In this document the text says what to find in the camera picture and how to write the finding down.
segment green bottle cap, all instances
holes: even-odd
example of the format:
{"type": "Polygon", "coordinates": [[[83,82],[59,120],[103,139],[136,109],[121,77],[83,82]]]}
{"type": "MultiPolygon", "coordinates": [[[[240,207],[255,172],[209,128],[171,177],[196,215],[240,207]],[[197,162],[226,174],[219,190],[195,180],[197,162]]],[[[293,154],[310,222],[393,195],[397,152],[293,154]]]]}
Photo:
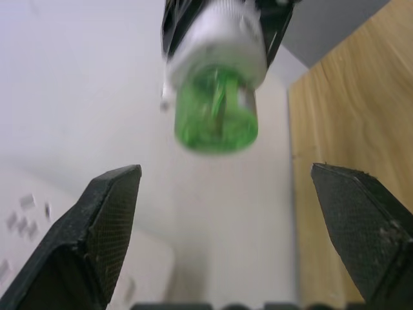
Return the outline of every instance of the green bottle cap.
{"type": "Polygon", "coordinates": [[[177,93],[175,135],[199,152],[244,149],[258,135],[254,90],[225,68],[209,68],[188,78],[177,93]]]}

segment white wall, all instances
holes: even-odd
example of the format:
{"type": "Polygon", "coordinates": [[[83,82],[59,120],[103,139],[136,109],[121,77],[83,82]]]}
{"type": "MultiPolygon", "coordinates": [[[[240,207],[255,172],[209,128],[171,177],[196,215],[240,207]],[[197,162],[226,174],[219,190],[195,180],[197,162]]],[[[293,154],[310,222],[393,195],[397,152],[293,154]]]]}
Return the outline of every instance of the white wall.
{"type": "Polygon", "coordinates": [[[0,2],[2,160],[75,195],[108,169],[140,163],[135,223],[175,249],[171,299],[296,302],[286,82],[271,73],[258,90],[250,149],[182,149],[173,113],[159,109],[163,6],[0,2]]]}
{"type": "Polygon", "coordinates": [[[283,45],[279,46],[269,72],[276,75],[287,88],[297,81],[308,68],[294,57],[283,45]]]}

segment wooden surface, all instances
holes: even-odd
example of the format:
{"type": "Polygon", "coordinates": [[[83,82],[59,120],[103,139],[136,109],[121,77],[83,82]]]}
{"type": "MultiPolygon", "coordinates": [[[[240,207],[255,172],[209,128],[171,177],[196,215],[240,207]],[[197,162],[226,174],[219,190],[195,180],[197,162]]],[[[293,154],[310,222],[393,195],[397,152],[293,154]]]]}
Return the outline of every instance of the wooden surface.
{"type": "Polygon", "coordinates": [[[327,234],[315,161],[370,173],[413,211],[413,1],[393,0],[290,89],[301,300],[361,296],[327,234]]]}

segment bottle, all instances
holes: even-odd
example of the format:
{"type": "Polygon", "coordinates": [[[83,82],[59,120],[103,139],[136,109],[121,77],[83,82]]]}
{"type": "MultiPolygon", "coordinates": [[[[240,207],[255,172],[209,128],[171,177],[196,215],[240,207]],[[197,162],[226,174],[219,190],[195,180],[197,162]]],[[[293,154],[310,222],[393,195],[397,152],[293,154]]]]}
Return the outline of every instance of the bottle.
{"type": "Polygon", "coordinates": [[[176,100],[175,135],[192,150],[232,152],[257,138],[254,89],[233,70],[210,67],[190,76],[176,100]]]}
{"type": "Polygon", "coordinates": [[[209,0],[166,64],[175,135],[191,150],[228,153],[258,135],[255,89],[267,58],[254,1],[209,0]]]}

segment gray wall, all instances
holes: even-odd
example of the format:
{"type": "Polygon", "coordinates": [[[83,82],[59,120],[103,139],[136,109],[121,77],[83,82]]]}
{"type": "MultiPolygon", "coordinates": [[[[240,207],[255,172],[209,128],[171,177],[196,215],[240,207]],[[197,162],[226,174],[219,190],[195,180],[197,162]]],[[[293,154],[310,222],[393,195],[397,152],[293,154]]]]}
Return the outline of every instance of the gray wall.
{"type": "Polygon", "coordinates": [[[283,45],[311,67],[389,0],[303,0],[296,6],[283,45]]]}

